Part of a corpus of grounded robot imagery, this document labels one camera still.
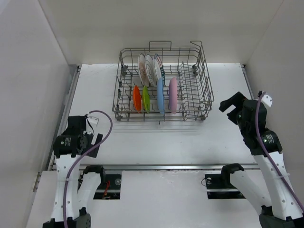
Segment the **white plate green red rim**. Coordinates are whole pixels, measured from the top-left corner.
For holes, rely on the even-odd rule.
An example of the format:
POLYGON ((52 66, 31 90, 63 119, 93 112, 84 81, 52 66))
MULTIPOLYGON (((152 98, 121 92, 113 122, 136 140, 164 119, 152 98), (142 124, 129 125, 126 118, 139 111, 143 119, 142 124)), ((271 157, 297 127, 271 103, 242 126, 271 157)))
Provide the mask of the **white plate green red rim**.
POLYGON ((162 60, 158 54, 154 54, 153 62, 154 62, 154 73, 157 80, 161 78, 163 81, 165 81, 165 72, 164 72, 162 60))

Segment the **orange plastic plate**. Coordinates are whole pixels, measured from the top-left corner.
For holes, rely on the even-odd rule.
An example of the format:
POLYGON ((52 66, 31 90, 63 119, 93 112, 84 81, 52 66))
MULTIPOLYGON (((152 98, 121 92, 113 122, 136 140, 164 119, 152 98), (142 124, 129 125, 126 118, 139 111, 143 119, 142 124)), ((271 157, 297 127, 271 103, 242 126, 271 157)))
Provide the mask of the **orange plastic plate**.
POLYGON ((135 110, 140 113, 142 109, 142 104, 141 104, 141 95, 140 95, 140 90, 138 86, 134 86, 133 88, 133 105, 135 110))

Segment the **pink plastic plate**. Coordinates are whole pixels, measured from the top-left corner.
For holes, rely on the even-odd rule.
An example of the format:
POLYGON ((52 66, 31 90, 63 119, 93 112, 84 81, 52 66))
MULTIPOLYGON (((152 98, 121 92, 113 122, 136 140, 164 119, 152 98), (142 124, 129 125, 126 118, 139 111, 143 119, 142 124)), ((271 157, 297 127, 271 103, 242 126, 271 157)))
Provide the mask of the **pink plastic plate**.
POLYGON ((169 110, 172 114, 176 114, 177 111, 177 79, 173 77, 169 83, 169 110))

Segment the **white plate orange sunburst pattern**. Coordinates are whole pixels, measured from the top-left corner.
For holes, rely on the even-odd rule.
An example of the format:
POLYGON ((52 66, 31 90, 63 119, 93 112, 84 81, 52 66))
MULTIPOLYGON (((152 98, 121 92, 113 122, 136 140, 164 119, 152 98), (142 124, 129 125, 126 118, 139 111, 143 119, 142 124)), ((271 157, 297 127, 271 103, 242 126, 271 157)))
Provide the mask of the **white plate orange sunburst pattern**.
POLYGON ((145 55, 140 53, 138 56, 139 77, 144 86, 149 86, 149 79, 145 69, 145 55))

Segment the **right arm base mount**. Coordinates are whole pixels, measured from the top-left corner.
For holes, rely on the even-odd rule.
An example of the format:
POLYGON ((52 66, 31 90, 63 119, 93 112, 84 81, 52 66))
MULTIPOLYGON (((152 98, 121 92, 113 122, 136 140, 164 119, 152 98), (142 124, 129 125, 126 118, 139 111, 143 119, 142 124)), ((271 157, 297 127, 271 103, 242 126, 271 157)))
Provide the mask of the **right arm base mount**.
POLYGON ((244 195, 232 185, 227 185, 219 173, 207 173, 201 184, 207 190, 209 200, 244 199, 244 195))

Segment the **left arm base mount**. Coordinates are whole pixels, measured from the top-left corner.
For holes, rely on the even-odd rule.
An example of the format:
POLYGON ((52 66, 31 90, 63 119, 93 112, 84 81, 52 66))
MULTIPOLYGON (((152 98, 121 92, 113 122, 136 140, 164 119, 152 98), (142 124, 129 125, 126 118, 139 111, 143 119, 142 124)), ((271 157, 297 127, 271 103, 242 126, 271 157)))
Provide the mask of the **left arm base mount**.
POLYGON ((97 188, 95 200, 119 200, 121 195, 121 174, 107 174, 105 179, 97 188))

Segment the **light blue plastic plate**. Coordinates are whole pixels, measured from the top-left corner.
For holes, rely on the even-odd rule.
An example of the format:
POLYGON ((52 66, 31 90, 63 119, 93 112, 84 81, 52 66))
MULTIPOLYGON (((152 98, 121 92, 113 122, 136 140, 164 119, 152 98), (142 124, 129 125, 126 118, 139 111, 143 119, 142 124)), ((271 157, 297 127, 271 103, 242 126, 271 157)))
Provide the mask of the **light blue plastic plate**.
POLYGON ((164 94, 163 94, 163 80, 160 78, 157 82, 157 106, 160 114, 165 114, 164 109, 164 94))

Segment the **lime green plastic plate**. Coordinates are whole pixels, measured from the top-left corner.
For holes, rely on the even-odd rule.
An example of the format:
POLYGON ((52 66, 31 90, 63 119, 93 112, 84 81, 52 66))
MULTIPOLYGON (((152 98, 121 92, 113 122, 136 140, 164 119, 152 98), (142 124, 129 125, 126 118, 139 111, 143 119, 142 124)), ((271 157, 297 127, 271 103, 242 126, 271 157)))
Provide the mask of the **lime green plastic plate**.
POLYGON ((142 100, 143 100, 144 109, 147 113, 149 113, 150 112, 150 96, 149 96, 149 93, 148 93, 148 87, 147 86, 143 87, 142 98, 143 98, 142 100))

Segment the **white plate grey floral pattern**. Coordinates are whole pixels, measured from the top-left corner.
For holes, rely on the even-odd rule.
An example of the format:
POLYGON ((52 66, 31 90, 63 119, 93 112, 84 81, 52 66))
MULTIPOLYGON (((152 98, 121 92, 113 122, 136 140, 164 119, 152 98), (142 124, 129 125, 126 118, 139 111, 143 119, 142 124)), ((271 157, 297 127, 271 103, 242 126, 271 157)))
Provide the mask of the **white plate grey floral pattern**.
POLYGON ((151 55, 147 54, 145 56, 145 69, 148 76, 148 80, 152 87, 157 86, 157 77, 154 73, 154 62, 151 55))

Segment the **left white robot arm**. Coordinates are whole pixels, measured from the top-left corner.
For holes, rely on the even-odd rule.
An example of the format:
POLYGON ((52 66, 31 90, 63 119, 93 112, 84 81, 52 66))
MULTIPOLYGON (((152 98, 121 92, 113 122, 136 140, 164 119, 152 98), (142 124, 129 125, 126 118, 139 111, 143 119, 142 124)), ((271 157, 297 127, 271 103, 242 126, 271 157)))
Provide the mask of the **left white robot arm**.
POLYGON ((57 163, 57 188, 50 220, 44 228, 89 228, 92 225, 89 205, 95 191, 106 184, 104 169, 100 165, 86 167, 80 174, 78 158, 86 151, 89 157, 97 156, 102 134, 94 135, 98 118, 70 116, 67 127, 53 144, 57 163))

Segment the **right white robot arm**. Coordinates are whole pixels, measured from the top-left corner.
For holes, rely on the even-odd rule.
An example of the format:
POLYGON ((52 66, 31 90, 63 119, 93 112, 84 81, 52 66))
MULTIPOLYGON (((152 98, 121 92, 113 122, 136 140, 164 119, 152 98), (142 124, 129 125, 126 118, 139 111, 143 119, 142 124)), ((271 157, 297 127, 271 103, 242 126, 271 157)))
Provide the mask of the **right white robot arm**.
POLYGON ((282 146, 277 134, 266 127, 267 108, 273 99, 261 91, 258 99, 247 99, 241 92, 220 103, 228 119, 239 127, 243 141, 256 161, 267 191, 262 191, 238 163, 223 166, 220 182, 233 186, 255 209, 263 228, 302 228, 304 206, 296 196, 286 171, 282 146))

